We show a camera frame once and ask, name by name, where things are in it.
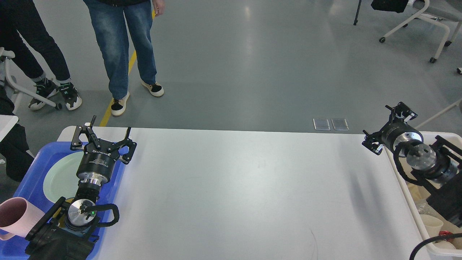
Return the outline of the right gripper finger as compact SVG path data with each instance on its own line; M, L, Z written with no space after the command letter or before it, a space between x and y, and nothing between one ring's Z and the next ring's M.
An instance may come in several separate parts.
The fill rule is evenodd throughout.
M383 148L388 148L382 139L384 130L379 130L374 133L368 133L366 130L363 130L362 132L365 134L365 139L362 142L362 145L375 155L380 155Z
M418 117L418 114L411 110L403 102L399 102L395 107L390 107L389 105L386 105L385 107L391 111L391 114L388 118L388 122L385 124L386 126L395 123L408 126L408 122L410 120L414 120L416 117Z

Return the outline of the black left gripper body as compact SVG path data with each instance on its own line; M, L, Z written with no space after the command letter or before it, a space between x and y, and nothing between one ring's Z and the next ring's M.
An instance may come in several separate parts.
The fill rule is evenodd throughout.
M120 154L117 150L105 150L102 144L100 145L101 150L97 148L97 145L92 143L84 147L84 154L76 176L82 183L102 186L110 181Z

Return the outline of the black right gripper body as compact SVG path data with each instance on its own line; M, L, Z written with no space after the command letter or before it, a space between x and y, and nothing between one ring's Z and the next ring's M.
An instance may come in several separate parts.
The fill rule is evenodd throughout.
M411 140L423 142L423 136L416 129L404 122L387 123L379 130L379 141L386 148L394 152L400 143L406 143Z

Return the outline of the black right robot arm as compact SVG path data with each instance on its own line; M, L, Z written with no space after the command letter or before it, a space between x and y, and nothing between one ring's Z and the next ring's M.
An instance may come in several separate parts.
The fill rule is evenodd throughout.
M374 154L386 150L422 242L410 254L413 260L423 247L440 256L461 257L461 148L442 135L432 143L409 121L417 117L399 102L377 132L365 132L362 145Z

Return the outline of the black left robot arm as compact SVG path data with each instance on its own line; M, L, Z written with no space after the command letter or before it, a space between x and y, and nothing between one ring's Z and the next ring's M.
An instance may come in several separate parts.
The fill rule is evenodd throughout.
M113 226L120 219L115 204L97 204L103 185L113 175L117 161L129 164L137 147L128 127L123 140L114 143L98 138L92 127L77 126L70 149L83 151L75 171L78 189L72 200L63 196L28 232L25 253L30 260L86 260L99 236L94 231Z

